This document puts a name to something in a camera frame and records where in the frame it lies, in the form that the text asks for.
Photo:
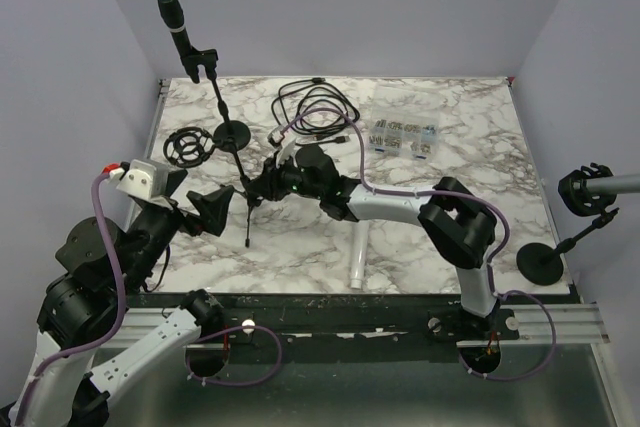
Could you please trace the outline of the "black tripod mic stand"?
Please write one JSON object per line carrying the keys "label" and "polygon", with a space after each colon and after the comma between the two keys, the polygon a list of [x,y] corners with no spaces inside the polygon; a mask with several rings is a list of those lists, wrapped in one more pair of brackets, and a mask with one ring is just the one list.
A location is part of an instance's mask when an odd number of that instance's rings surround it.
{"label": "black tripod mic stand", "polygon": [[211,139],[200,127],[184,127],[178,134],[168,137],[163,151],[175,159],[176,149],[181,148],[186,152],[185,162],[190,165],[186,177],[171,195],[182,210],[188,214],[199,214],[189,200],[188,193],[191,191],[205,197],[218,190],[234,189],[234,195],[229,198],[226,230],[220,236],[213,236],[204,230],[192,236],[180,230],[171,242],[174,254],[185,256],[189,252],[202,250],[214,256],[236,253],[264,257],[277,249],[274,243],[277,238],[271,235],[266,225],[273,213],[273,206],[266,203],[262,209],[254,209],[256,217],[249,224],[248,206],[254,202],[245,198],[245,187],[241,181],[242,176],[251,179],[257,177],[264,159],[272,155],[273,148],[266,140],[272,128],[271,124],[250,125],[251,138],[247,146],[229,152],[224,150],[224,143]]}

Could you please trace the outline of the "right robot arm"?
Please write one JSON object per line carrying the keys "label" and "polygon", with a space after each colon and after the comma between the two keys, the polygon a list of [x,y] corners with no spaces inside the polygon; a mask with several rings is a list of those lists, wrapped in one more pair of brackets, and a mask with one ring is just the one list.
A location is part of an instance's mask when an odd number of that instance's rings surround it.
{"label": "right robot arm", "polygon": [[289,194],[314,199],[337,221],[381,220],[423,228],[440,256],[456,269],[462,331],[480,339],[496,327],[498,300],[487,250],[495,241],[497,214],[456,179],[444,177],[422,193],[367,186],[362,178],[340,174],[321,147],[307,145],[293,154],[279,151],[267,158],[256,192],[269,201]]}

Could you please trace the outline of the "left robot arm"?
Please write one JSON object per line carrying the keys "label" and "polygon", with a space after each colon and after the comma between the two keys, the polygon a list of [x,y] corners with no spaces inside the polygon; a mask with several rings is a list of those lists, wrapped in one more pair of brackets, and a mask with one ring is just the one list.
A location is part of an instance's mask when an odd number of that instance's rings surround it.
{"label": "left robot arm", "polygon": [[183,169],[150,171],[124,163],[109,165],[92,182],[94,214],[76,224],[56,252],[66,272],[46,289],[36,352],[18,399],[1,411],[2,425],[102,426],[118,396],[147,369],[191,341],[220,334],[220,304],[195,290],[133,346],[92,364],[122,327],[128,295],[146,289],[175,234],[223,232],[233,188],[191,193],[197,209],[191,214],[170,197],[185,176]]}

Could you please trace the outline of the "white microphone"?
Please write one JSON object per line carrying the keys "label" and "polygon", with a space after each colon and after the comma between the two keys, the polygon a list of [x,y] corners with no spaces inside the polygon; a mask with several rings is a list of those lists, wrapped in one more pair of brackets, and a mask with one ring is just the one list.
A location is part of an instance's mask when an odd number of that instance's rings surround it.
{"label": "white microphone", "polygon": [[367,247],[369,240],[370,223],[361,221],[356,223],[353,230],[353,243],[350,261],[350,288],[361,290],[363,288],[367,261]]}

